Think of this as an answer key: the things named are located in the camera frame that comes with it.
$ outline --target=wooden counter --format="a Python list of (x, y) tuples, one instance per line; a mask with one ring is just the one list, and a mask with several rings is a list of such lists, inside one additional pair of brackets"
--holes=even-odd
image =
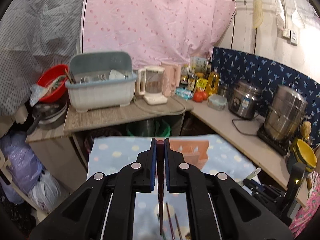
[[(262, 168), (281, 187), (287, 189), (286, 186), (290, 175), (287, 171), (284, 157), (257, 136), (246, 136), (239, 133), (231, 122), (232, 119), (238, 119), (238, 117), (233, 115), (227, 107), (223, 111), (216, 111), (207, 106), (207, 101), (202, 103), (189, 101), (189, 103), (194, 107), (191, 111), (194, 116), (215, 130), (225, 140)], [(241, 132), (254, 134), (263, 121), (264, 118), (259, 116), (253, 121), (236, 122), (236, 125)], [(308, 190), (306, 181), (304, 181), (298, 193), (297, 201), (302, 207), (305, 207), (307, 199)]]
[[(107, 127), (117, 124), (135, 122), (145, 119), (150, 119), (159, 116), (165, 116), (170, 113), (178, 113), (183, 111), (190, 111), (193, 107), (186, 100), (183, 100), (177, 96), (168, 98), (168, 102), (164, 105), (150, 106), (145, 100), (137, 99), (136, 103), (143, 109), (148, 111), (143, 111), (138, 108), (134, 102), (131, 102), (129, 106), (116, 106), (108, 108), (100, 108), (89, 110), (86, 113), (78, 113), (72, 106), (69, 107), (65, 125), (64, 132), (78, 132), (84, 130), (92, 130), (101, 127)], [(161, 112), (163, 114), (153, 114), (152, 111)]]
[(78, 157), (71, 134), (63, 132), (63, 124), (52, 130), (36, 128), (26, 142), (44, 167), (69, 192), (74, 192), (85, 182), (87, 170)]

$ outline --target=white ladle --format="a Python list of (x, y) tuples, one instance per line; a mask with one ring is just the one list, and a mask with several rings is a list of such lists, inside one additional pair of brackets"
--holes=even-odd
[(291, 19), (292, 19), (292, 22), (300, 29), (304, 29), (305, 28), (305, 24), (304, 24), (304, 21), (301, 17), (301, 15), (299, 14), (298, 12), (298, 7), (297, 7), (297, 3), (296, 3), (296, 0), (293, 0), (294, 1), (294, 5), (296, 7), (296, 10), (293, 12), (292, 16), (291, 16)]
[(276, 22), (280, 30), (284, 29), (285, 18), (284, 18), (284, 9), (281, 3), (281, 0), (275, 0), (276, 2)]

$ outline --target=cooking oil bottle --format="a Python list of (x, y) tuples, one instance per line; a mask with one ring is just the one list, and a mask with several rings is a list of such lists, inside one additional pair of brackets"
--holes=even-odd
[(218, 92), (219, 73), (218, 68), (215, 68), (209, 75), (207, 86), (205, 91), (211, 96)]

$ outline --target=pink floral cloth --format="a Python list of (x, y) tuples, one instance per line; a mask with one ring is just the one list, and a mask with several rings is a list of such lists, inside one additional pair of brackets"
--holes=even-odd
[(232, 0), (84, 0), (82, 52), (123, 50), (134, 67), (204, 56), (227, 29)]
[(307, 201), (305, 208), (300, 208), (296, 217), (290, 225), (290, 230), (294, 238), (296, 238), (306, 227), (313, 215), (320, 206), (320, 176), (316, 175), (315, 183), (311, 197)]

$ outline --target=countertop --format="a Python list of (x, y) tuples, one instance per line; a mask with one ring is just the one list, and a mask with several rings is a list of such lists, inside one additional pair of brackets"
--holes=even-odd
[[(264, 143), (257, 136), (246, 136), (239, 133), (232, 124), (232, 119), (238, 119), (226, 107), (223, 111), (217, 111), (207, 106), (207, 101), (196, 103), (189, 101), (193, 106), (191, 113), (215, 130), (225, 140), (231, 143), (240, 152), (246, 155), (256, 165), (261, 167), (270, 177), (272, 177), (281, 187), (287, 189), (289, 173), (284, 157)], [(236, 122), (239, 130), (244, 133), (255, 133), (264, 118), (258, 116), (253, 121)], [(305, 207), (308, 200), (307, 183), (304, 180), (297, 196), (298, 203)]]
[(190, 111), (192, 106), (186, 101), (177, 96), (174, 99), (169, 97), (168, 102), (164, 105), (148, 105), (144, 99), (137, 99), (136, 102), (139, 106), (147, 109), (148, 111), (161, 112), (162, 114), (152, 114), (139, 109), (132, 101), (128, 106), (116, 106), (89, 110), (86, 113), (78, 113), (72, 106), (69, 106), (64, 132), (77, 132), (92, 130), (101, 127), (107, 127), (117, 124), (135, 122), (149, 118), (165, 116), (167, 113), (174, 115), (175, 112), (183, 111), (183, 104), (186, 111)]
[(60, 137), (68, 137), (69, 135), (65, 132), (63, 132), (63, 125), (60, 125), (59, 127), (51, 130), (43, 130), (39, 127), (36, 128), (36, 130), (27, 136), (26, 142), (32, 143), (42, 140), (48, 140), (48, 139), (55, 139)]

